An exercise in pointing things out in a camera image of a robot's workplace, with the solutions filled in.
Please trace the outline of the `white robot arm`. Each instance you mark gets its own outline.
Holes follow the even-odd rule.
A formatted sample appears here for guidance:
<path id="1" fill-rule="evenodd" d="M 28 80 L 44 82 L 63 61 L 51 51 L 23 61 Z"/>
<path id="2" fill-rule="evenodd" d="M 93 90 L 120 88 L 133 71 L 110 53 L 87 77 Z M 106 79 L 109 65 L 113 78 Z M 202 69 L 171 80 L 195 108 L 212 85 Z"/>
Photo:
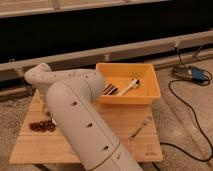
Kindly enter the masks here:
<path id="1" fill-rule="evenodd" d="M 53 71 L 41 63 L 25 73 L 87 171 L 143 171 L 92 102 L 104 90 L 94 69 Z"/>

